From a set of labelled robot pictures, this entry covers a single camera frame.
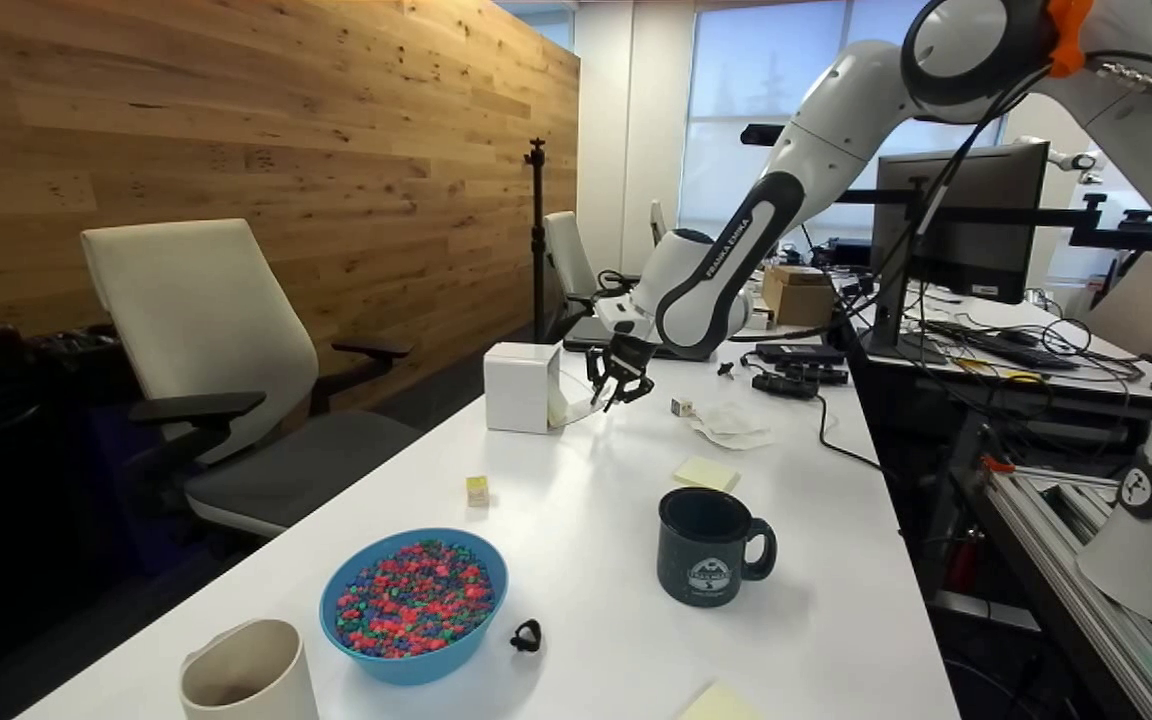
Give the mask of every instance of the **chair backrest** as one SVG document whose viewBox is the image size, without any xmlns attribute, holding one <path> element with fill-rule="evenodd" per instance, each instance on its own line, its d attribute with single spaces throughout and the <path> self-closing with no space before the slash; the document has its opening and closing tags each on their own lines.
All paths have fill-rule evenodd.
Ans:
<svg viewBox="0 0 1152 720">
<path fill-rule="evenodd" d="M 313 337 L 247 222 L 83 228 L 83 261 L 146 401 L 265 391 L 205 465 L 260 446 L 313 391 Z"/>
<path fill-rule="evenodd" d="M 593 302 L 598 293 L 576 231 L 576 214 L 542 217 L 542 248 L 568 302 Z"/>
<path fill-rule="evenodd" d="M 1152 355 L 1152 252 L 1088 310 L 1084 330 L 1125 351 Z"/>
</svg>

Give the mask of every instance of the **black mug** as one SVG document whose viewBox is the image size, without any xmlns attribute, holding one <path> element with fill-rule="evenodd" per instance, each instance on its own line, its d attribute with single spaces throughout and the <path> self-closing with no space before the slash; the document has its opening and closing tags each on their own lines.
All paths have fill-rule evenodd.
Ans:
<svg viewBox="0 0 1152 720">
<path fill-rule="evenodd" d="M 735 496 L 713 487 L 677 487 L 660 501 L 657 579 L 692 609 L 729 603 L 738 579 L 763 579 L 777 564 L 777 533 Z"/>
</svg>

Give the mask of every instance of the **computer monitor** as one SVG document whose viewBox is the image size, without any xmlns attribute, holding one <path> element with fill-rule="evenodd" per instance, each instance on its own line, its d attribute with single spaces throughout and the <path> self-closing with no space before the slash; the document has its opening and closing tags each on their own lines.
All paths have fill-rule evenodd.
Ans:
<svg viewBox="0 0 1152 720">
<path fill-rule="evenodd" d="M 952 151 L 881 158 L 877 194 L 924 194 Z M 907 248 L 904 277 L 944 283 L 961 295 L 998 305 L 1024 302 L 1031 222 L 1044 195 L 1048 144 L 977 147 L 961 162 L 934 222 Z M 870 273 L 884 273 L 913 203 L 877 203 L 870 214 Z"/>
</svg>

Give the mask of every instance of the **wood paneling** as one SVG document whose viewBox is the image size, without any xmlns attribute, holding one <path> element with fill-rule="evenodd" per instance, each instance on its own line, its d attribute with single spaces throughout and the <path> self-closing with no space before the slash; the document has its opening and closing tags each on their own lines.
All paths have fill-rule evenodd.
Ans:
<svg viewBox="0 0 1152 720">
<path fill-rule="evenodd" d="M 104 322 L 79 228 L 247 217 L 379 401 L 531 322 L 531 174 L 576 203 L 576 57 L 493 0 L 0 0 L 0 326 Z"/>
</svg>

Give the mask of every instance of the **floor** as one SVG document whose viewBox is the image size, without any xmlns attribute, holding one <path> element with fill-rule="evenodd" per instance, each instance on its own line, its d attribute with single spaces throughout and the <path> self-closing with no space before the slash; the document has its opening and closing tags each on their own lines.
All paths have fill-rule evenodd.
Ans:
<svg viewBox="0 0 1152 720">
<path fill-rule="evenodd" d="M 386 401 L 382 411 L 417 428 L 430 428 L 475 398 L 479 361 L 467 355 L 437 380 Z M 232 541 L 198 541 L 194 552 L 188 552 L 173 574 L 117 586 L 90 609 L 8 652 L 0 659 L 0 718 L 16 718 L 19 708 L 34 706 L 44 693 L 126 642 L 165 609 L 179 603 L 212 575 L 243 562 L 243 552 L 247 547 Z M 995 574 L 991 586 L 1006 586 L 995 564 L 980 564 L 980 574 Z M 968 720 L 1081 718 L 1072 679 L 1044 636 L 934 609 L 931 629 Z"/>
</svg>

